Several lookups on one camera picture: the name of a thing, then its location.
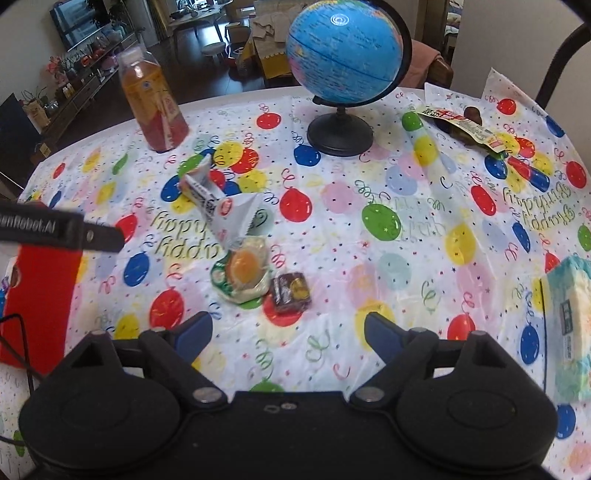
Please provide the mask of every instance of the black cable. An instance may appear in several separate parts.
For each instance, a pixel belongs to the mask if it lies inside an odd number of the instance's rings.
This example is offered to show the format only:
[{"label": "black cable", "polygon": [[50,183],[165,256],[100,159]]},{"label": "black cable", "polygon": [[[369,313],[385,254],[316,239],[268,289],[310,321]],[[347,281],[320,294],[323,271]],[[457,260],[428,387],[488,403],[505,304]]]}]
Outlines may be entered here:
[{"label": "black cable", "polygon": [[[27,343],[27,330],[25,329],[25,322],[22,319],[22,316],[18,313],[13,313],[11,315],[6,315],[0,319],[0,325],[4,322],[7,322],[12,319],[18,319],[21,324],[21,333],[22,333],[22,347],[24,350],[25,358],[21,357],[19,353],[12,347],[12,345],[6,340],[2,335],[0,335],[0,343],[6,347],[6,349],[12,354],[14,358],[18,360],[18,362],[27,370],[27,382],[29,386],[29,396],[33,394],[35,390],[35,386],[33,385],[33,377],[35,377],[39,382],[43,381],[43,376],[37,372],[30,364],[29,361],[29,347]],[[24,447],[25,442],[22,440],[13,440],[8,437],[3,437],[0,435],[0,442],[9,443],[10,445],[14,445],[17,447]]]}]

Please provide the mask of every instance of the stool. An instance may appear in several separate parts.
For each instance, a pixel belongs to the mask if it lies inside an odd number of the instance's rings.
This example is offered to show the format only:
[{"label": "stool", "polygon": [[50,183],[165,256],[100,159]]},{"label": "stool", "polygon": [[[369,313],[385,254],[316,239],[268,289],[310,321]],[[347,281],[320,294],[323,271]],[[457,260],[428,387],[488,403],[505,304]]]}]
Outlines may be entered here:
[{"label": "stool", "polygon": [[210,43],[201,49],[201,53],[205,57],[211,57],[212,60],[217,56],[220,61],[224,59],[224,52],[226,51],[226,44],[224,42]]}]

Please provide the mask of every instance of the candy wrapper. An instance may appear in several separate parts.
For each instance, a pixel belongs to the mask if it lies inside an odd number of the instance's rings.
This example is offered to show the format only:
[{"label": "candy wrapper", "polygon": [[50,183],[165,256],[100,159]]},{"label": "candy wrapper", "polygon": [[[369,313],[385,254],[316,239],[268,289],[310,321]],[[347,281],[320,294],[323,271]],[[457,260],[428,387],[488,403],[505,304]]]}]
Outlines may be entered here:
[{"label": "candy wrapper", "polygon": [[247,236],[215,262],[211,281],[217,292],[232,303],[263,296],[271,284],[269,249],[263,237]]},{"label": "candy wrapper", "polygon": [[262,200],[260,193],[226,197],[210,178],[210,158],[186,173],[178,186],[199,207],[217,241],[226,250],[246,236]]}]

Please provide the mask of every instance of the tissue box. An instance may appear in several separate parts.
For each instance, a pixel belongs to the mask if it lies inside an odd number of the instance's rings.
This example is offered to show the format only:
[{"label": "tissue box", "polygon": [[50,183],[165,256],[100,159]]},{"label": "tissue box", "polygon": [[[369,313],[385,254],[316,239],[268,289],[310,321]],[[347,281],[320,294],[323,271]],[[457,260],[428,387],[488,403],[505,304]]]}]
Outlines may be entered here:
[{"label": "tissue box", "polygon": [[591,398],[591,262],[576,255],[547,274],[548,370],[556,403]]}]

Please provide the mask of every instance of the dining table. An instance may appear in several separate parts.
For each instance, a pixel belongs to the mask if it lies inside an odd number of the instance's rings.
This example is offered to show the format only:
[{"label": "dining table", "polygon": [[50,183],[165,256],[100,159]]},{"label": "dining table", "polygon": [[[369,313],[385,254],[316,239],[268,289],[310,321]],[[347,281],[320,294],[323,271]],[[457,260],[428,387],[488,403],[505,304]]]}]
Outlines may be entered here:
[{"label": "dining table", "polygon": [[[547,190],[417,116],[425,103],[460,113],[477,107],[511,155],[547,176]],[[541,280],[569,255],[589,258],[591,188],[566,133],[510,80],[493,71],[481,98],[426,85],[348,109],[374,132],[372,147],[351,158],[308,143],[309,123],[333,109],[304,87],[180,108],[189,134],[174,150],[151,151],[138,123],[124,122],[51,155],[20,197],[124,233],[120,253],[82,255],[66,352],[94,330],[132,339],[209,312],[212,340],[192,365],[230,400],[249,390],[348,398],[384,366],[363,331],[378,312],[442,339],[484,330],[546,389]],[[202,161],[212,162],[226,196],[258,194],[248,235],[265,239],[273,275],[304,276],[304,311],[278,312],[270,295],[233,304],[212,287],[210,271],[225,251],[178,187]],[[24,371],[0,365],[0,385],[0,434],[17,438]],[[560,480],[590,474],[590,408],[556,406],[544,466]],[[25,448],[0,444],[0,468],[18,479],[33,461]]]}]

